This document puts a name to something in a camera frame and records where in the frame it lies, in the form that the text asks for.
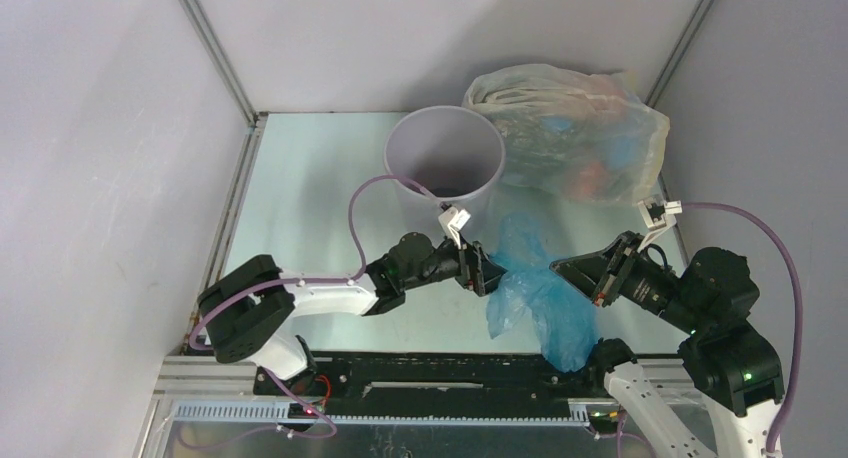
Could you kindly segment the blue plastic trash bag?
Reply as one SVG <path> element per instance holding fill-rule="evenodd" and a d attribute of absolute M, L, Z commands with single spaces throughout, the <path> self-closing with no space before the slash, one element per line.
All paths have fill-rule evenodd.
<path fill-rule="evenodd" d="M 547 237 L 542 223 L 528 213 L 510 213 L 500 220 L 498 247 L 491 257 L 508 272 L 489 295 L 487 330 L 498 338 L 529 314 L 546 361 L 561 372 L 576 372 L 599 339 L 596 312 L 549 269 L 557 257 L 546 250 Z"/>

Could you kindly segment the grey plastic trash bin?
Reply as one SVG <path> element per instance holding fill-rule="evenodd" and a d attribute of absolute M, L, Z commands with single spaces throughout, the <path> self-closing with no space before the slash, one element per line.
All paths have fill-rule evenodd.
<path fill-rule="evenodd" d="M 461 233 L 474 241 L 484 234 L 505 157 L 503 138 L 487 118 L 463 107 L 433 106 L 398 121 L 386 139 L 383 163 L 388 174 L 410 179 L 438 199 L 431 200 L 411 184 L 395 185 L 410 231 L 441 241 L 439 205 L 445 203 L 470 213 Z"/>

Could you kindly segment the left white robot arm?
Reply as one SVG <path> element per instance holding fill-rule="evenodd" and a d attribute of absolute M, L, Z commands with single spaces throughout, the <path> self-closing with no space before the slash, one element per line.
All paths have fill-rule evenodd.
<path fill-rule="evenodd" d="M 478 242 L 446 238 L 433 245 L 416 232 L 401 237 L 357 278 L 286 276 L 271 255 L 261 254 L 200 293 L 199 328 L 218 362 L 251 362 L 299 395 L 314 386 L 316 368 L 305 339 L 288 331 L 287 321 L 385 314 L 404 304 L 408 291 L 449 280 L 484 297 L 506 273 Z"/>

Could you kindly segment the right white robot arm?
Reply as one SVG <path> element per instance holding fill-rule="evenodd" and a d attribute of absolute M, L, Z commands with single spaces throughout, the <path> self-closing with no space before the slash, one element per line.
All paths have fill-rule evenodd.
<path fill-rule="evenodd" d="M 686 333 L 682 365 L 703 397 L 716 447 L 704 446 L 659 395 L 620 339 L 601 340 L 581 370 L 585 389 L 610 395 L 642 430 L 658 457 L 779 457 L 768 442 L 785 398 L 774 347 L 749 323 L 760 296 L 745 257 L 707 247 L 676 275 L 654 261 L 642 236 L 620 234 L 607 248 L 550 264 L 597 307 L 625 298 Z"/>

